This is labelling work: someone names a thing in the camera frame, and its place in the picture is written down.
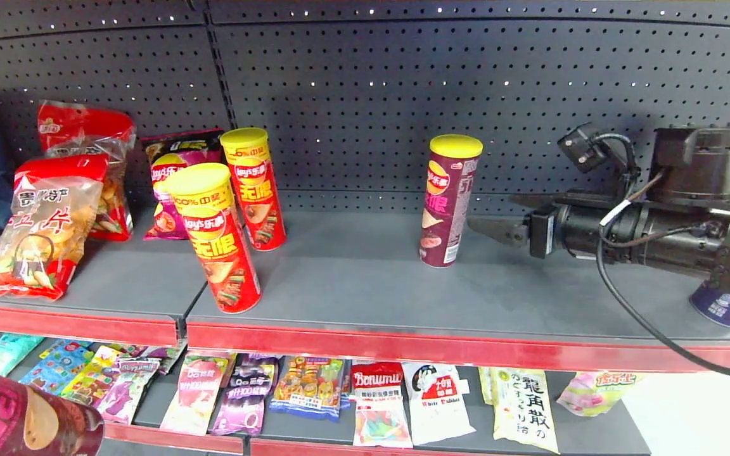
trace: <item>purple snack bag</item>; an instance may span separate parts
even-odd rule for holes
[[[278,376],[278,358],[263,355],[238,355],[229,386],[210,431],[226,435],[244,431],[257,436],[264,424],[264,399]]]

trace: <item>red snack bag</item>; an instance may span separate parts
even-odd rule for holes
[[[134,226],[125,201],[122,179],[125,157],[134,148],[136,127],[125,113],[100,110],[83,104],[43,101],[38,109],[41,150],[48,158],[105,153],[109,171],[99,197],[92,237],[127,241]]]
[[[0,236],[0,295],[63,296],[84,256],[108,167],[102,153],[18,168],[13,216]]]

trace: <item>gummy candy bag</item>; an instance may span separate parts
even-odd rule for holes
[[[601,415],[642,378],[644,374],[632,372],[577,372],[556,403],[574,415]]]

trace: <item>lay's logo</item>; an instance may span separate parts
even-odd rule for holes
[[[430,161],[426,168],[426,190],[430,194],[441,194],[449,187],[449,174],[437,162]]]

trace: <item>store shelf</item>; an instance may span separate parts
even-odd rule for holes
[[[35,350],[32,350],[24,361],[13,369],[8,377],[14,381],[20,380],[24,374],[38,364],[38,355],[49,348],[53,342],[54,339],[52,338],[44,340]],[[180,361],[168,375],[154,378],[146,389],[143,401],[140,402],[139,409],[134,416],[134,424],[107,422],[106,437],[143,445],[158,445],[159,447],[243,454],[243,440],[237,438],[237,436],[191,436],[159,430],[162,417],[165,416],[168,404],[170,404],[171,399],[174,398],[174,393],[176,393],[177,378],[179,378],[181,365]]]
[[[187,241],[144,241],[153,219],[137,211],[134,236],[125,243],[89,242],[67,295],[0,297],[0,331],[58,338],[172,346],[205,285]]]
[[[483,403],[478,371],[474,367],[460,367],[463,378],[469,380],[471,393],[464,396],[470,424],[475,433],[460,438],[438,441],[413,450],[393,448],[363,448],[351,446],[354,437],[354,409],[343,410],[339,422],[308,421],[305,418],[267,412],[260,438],[250,439],[252,456],[331,456],[333,454],[407,454],[432,456],[441,454],[552,454],[532,445],[492,438],[494,415],[491,406]],[[551,393],[557,445],[562,456],[601,455],[625,456],[648,455],[650,450],[638,433],[623,403],[609,413],[593,419],[572,415],[553,399],[567,386],[573,374],[548,372],[548,391]],[[405,413],[409,408],[405,402]]]
[[[198,348],[431,360],[547,370],[694,371],[657,343],[606,291],[596,267],[547,260],[468,229],[458,263],[418,260],[420,216],[286,214],[289,241],[255,255],[260,303],[220,312],[203,293],[188,314]],[[730,329],[687,303],[700,281],[640,266],[613,280],[666,335],[730,366]]]

